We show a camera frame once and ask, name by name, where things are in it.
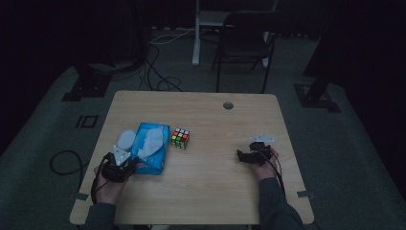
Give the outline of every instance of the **wet wipes package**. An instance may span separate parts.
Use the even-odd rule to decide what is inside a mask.
[[[140,123],[131,156],[138,157],[137,174],[161,174],[167,154],[169,126]]]

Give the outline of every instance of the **hand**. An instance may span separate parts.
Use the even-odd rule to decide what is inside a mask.
[[[98,168],[99,167],[96,167],[94,169],[95,174],[97,173]],[[96,186],[96,189],[100,188],[96,192],[96,200],[98,201],[98,203],[109,203],[117,205],[120,201],[120,198],[122,197],[123,189],[127,181],[128,179],[123,183],[108,181],[104,177],[102,177],[102,174],[100,173],[98,184]]]
[[[271,152],[276,157],[279,156],[279,153],[272,148],[271,148]],[[269,161],[272,163],[272,165],[274,165],[274,167],[276,169],[277,168],[277,165],[276,165],[277,158],[275,156],[272,156]],[[270,166],[268,164],[268,162],[265,162],[265,164],[263,164],[262,166],[260,166],[258,164],[251,164],[251,168],[253,169],[254,173],[256,173],[258,180],[262,180],[264,178],[269,178],[269,177],[276,177],[276,175],[277,175],[276,172],[274,171],[274,169],[272,168],[272,166]]]

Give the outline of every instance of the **dark sleeve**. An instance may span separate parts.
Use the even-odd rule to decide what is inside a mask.
[[[97,203],[89,209],[86,222],[81,226],[81,230],[112,230],[114,227],[114,217],[116,216],[116,206],[108,203]]]
[[[261,230],[303,229],[301,217],[287,203],[277,178],[259,182],[259,222]]]

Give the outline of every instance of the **gray floor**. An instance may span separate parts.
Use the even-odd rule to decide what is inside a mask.
[[[203,37],[213,39],[210,35],[203,34]],[[154,66],[164,77],[181,80],[179,87],[184,91],[214,92],[215,71],[211,71],[211,64],[215,45],[202,41],[198,67],[191,65],[192,45],[193,40],[185,37],[157,45],[160,55]],[[339,104],[342,113],[302,108],[298,101],[293,83],[313,82],[302,73],[316,46],[317,41],[306,38],[278,40],[265,92],[275,94],[280,101],[304,184],[316,195],[311,199],[315,219],[323,229],[406,229],[405,202],[381,164],[344,90],[333,84],[328,87],[328,93]],[[155,54],[151,49],[149,61]],[[264,70],[257,67],[250,71],[249,68],[225,66],[221,92],[258,93]],[[78,103],[61,101],[77,79],[74,69],[66,70],[55,81],[0,158],[0,217],[3,224],[7,221],[12,229],[76,229],[69,222],[69,216],[79,174],[59,176],[52,173],[50,159],[59,151],[74,150],[83,161],[88,161],[114,93],[149,90],[141,81],[143,73],[116,75],[104,98],[85,98]],[[152,73],[150,79],[153,85],[159,80]],[[96,126],[76,127],[82,115],[99,115]],[[77,160],[68,155],[61,156],[55,163],[60,171],[78,166]],[[188,229],[188,226],[174,228]],[[130,229],[130,226],[122,226],[122,229]],[[308,225],[305,229],[316,227]]]

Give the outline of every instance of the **black chair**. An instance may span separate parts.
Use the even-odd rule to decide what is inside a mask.
[[[260,93],[265,91],[275,38],[282,34],[285,20],[286,14],[281,11],[234,11],[226,17],[212,65],[213,70],[218,64],[216,92],[219,91],[222,63],[254,63],[254,69],[263,58],[268,58]],[[269,36],[265,41],[263,35],[266,32]]]

